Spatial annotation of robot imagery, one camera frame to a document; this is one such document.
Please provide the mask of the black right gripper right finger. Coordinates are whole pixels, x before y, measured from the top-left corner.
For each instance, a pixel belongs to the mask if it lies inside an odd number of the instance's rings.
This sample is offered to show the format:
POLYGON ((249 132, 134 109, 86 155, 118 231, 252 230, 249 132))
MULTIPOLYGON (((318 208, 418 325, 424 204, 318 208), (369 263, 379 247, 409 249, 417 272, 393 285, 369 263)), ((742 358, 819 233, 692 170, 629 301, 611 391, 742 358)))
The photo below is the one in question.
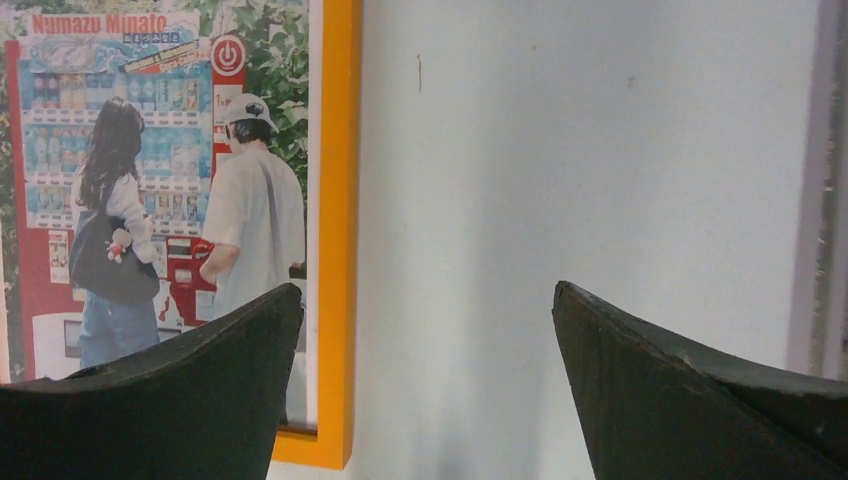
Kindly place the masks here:
POLYGON ((556 339, 598 479, 843 479, 847 385, 746 360, 569 282, 556 339))

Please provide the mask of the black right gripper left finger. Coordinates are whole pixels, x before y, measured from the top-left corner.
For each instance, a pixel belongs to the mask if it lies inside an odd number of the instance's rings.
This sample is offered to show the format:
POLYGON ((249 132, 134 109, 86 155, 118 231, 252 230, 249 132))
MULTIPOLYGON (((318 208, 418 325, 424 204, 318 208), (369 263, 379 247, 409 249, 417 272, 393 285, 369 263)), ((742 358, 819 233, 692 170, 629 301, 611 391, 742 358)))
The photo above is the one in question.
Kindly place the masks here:
POLYGON ((277 287, 156 346, 1 390, 5 479, 263 479, 302 322, 277 287))

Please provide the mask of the orange wooden picture frame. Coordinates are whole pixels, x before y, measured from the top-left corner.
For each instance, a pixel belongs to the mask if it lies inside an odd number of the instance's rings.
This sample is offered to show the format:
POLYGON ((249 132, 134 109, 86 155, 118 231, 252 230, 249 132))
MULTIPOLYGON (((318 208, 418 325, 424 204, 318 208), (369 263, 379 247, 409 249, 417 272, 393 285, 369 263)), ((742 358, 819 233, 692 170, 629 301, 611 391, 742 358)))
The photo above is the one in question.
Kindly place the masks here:
POLYGON ((341 471, 351 457, 359 217, 362 4, 309 4, 306 429, 273 460, 341 471))

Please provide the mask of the colourful printed photo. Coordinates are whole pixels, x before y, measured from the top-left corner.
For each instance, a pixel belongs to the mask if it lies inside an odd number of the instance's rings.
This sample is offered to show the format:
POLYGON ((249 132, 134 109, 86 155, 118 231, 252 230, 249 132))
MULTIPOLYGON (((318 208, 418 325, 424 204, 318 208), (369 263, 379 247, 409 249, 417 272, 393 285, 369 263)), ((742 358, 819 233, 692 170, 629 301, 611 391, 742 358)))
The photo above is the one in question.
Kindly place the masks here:
POLYGON ((5 1, 16 381, 309 288, 309 1, 5 1))

